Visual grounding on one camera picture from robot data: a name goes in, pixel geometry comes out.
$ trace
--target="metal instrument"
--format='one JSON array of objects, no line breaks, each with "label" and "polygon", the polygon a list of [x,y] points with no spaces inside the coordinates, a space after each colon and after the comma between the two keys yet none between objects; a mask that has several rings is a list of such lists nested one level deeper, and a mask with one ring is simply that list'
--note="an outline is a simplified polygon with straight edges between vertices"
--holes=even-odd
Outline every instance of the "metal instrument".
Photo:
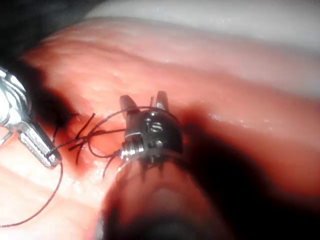
[{"label": "metal instrument", "polygon": [[119,152],[122,165],[139,159],[143,164],[161,164],[164,156],[182,159],[183,141],[178,120],[169,113],[168,97],[165,91],[157,93],[155,107],[141,111],[128,96],[120,97],[126,120],[124,143]]},{"label": "metal instrument", "polygon": [[32,104],[28,93],[19,80],[0,67],[0,126],[9,132],[0,140],[3,145],[14,133],[19,141],[49,169],[55,168],[62,160],[55,147],[38,122],[34,121]]}]

